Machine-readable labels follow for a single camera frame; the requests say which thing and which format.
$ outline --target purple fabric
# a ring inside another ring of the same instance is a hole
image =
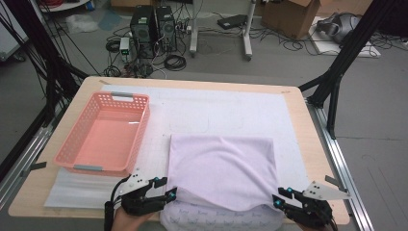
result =
[[[209,208],[273,208],[278,182],[271,138],[172,135],[167,189]]]

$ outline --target lavender towel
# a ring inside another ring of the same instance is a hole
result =
[[[167,177],[167,189],[178,187],[177,202],[161,213],[167,230],[190,230],[197,223],[225,228],[231,222],[234,229],[262,230],[256,227],[282,222],[272,205],[278,182],[270,138],[172,135]],[[205,218],[199,213],[204,210]]]

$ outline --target wooden tabletop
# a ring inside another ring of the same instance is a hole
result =
[[[68,132],[85,107],[90,95],[104,85],[141,86],[191,90],[231,90],[282,94],[285,97],[296,134],[299,149],[310,180],[324,183],[324,176],[333,176],[318,133],[310,117],[300,90],[296,87],[264,86],[192,81],[124,79],[110,77],[87,78],[65,112],[60,124],[38,158],[38,163],[47,162],[47,167],[33,170],[9,208],[15,217],[38,218],[103,218],[103,210],[59,209],[44,207],[45,200],[54,185],[60,167],[53,164],[53,158],[66,139]],[[348,212],[342,200],[329,201],[333,216],[338,224],[349,223]]]

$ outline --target concrete floor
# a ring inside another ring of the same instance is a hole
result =
[[[70,13],[85,13],[82,10]],[[106,10],[88,13],[100,28],[96,32],[72,35],[76,44],[98,72],[107,65],[105,38],[112,31],[127,26],[129,18]],[[200,23],[217,27],[217,17]],[[260,27],[255,18],[255,27]],[[94,73],[74,46],[63,37],[74,65]],[[333,56],[311,56],[305,49],[290,51],[277,37],[252,41],[253,58],[243,56],[241,38],[220,34],[200,34],[198,54],[185,55],[187,67],[181,72],[166,71],[173,80],[300,86],[324,73]],[[306,43],[314,51],[311,43]],[[377,48],[380,59],[358,58],[346,73],[341,86],[336,135],[357,189],[363,199],[375,230],[407,230],[408,193],[408,52],[403,49]],[[0,161],[13,148],[44,105],[37,76],[29,62],[7,62],[0,65]],[[156,71],[152,78],[163,79]],[[304,92],[309,96],[311,90]],[[101,230],[100,219],[11,218],[8,204],[0,212],[2,230]],[[157,230],[146,227],[146,230]],[[298,230],[289,226],[282,230]],[[350,224],[341,230],[356,230]]]

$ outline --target plastic basket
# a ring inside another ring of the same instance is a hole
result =
[[[147,95],[95,92],[54,162],[71,172],[127,176],[133,171],[149,116]]]

